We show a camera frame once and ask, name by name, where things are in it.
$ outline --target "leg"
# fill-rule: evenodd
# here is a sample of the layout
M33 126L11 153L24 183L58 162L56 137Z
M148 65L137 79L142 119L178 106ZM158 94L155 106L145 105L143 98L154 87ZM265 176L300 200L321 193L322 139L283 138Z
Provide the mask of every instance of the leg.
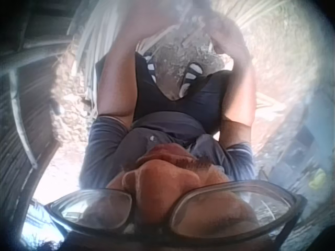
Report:
M219 71L200 77L187 95L178 100L178 109L198 120L209 134L219 130L222 101L227 89L230 71Z
M105 58L106 56L96 64L98 83L105 64ZM174 102L160 91L149 73L145 58L138 53L136 53L136 80L138 97L134 121L153 112L174 111Z

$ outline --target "foot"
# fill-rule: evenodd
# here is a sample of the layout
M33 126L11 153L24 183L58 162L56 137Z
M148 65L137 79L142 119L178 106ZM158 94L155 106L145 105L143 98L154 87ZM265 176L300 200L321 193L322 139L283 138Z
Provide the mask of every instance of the foot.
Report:
M186 68L185 76L180 87L179 97L183 98L187 95L188 89L194 85L197 78L202 76L204 73L203 68L198 63L190 63Z
M149 54L144 54L144 58L147 61L147 66L148 66L148 71L149 74L152 77L152 80L155 82L155 84L157 83L157 79L156 79L156 69L155 69L155 65L154 65L154 61L153 61L153 57Z

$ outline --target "person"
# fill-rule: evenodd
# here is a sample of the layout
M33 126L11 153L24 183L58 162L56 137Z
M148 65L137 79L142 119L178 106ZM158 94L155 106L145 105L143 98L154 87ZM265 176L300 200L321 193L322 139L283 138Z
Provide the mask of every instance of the person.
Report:
M130 10L110 52L98 63L97 71L103 68L98 118L80 186L136 195L141 221L158 224L188 191L255 178L250 143L256 79L237 25L228 18L208 18L206 31L215 50L233 58L232 72L202 77L202 69L191 64L184 84L195 83L181 99L166 98L149 72L153 68L135 53L139 41L174 24L149 2ZM213 134L218 129L217 142Z
M191 62L180 99L169 100L152 57L136 53L139 41L175 24L159 5L134 1L97 63L98 117L81 190L45 206L65 236L73 230L60 250L278 250L306 201L253 180L256 79L243 35L227 17L204 14L215 51L230 55L233 69L203 76ZM257 209L266 197L282 217ZM284 223L273 242L267 234Z

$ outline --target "gray t-shirt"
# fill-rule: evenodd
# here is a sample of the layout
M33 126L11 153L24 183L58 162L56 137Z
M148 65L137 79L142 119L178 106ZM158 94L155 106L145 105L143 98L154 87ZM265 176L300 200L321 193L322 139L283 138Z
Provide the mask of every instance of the gray t-shirt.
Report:
M191 116L164 111L141 118L130 131L115 119L97 118L90 131L80 175L81 188L105 188L124 167L133 165L154 146L165 143L177 143L195 157L207 158L232 181L255 177L249 144L223 149Z

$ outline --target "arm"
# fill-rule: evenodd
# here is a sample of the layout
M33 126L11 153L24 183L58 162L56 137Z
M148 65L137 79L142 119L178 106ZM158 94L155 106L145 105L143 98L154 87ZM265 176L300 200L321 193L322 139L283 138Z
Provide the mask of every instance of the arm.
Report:
M251 142L256 110L256 81L253 66L234 61L228 89L222 103L219 143L228 148Z
M223 148L250 143L256 110L256 80L249 51L232 20L216 16L207 20L206 25L215 51L226 53L234 60L222 103L219 143Z
M138 40L121 30L106 58L98 89L98 113L110 116L127 128L137 101L135 50Z
M135 0L106 58L98 88L98 114L130 128L137 102L135 50L139 41L173 25L156 0Z

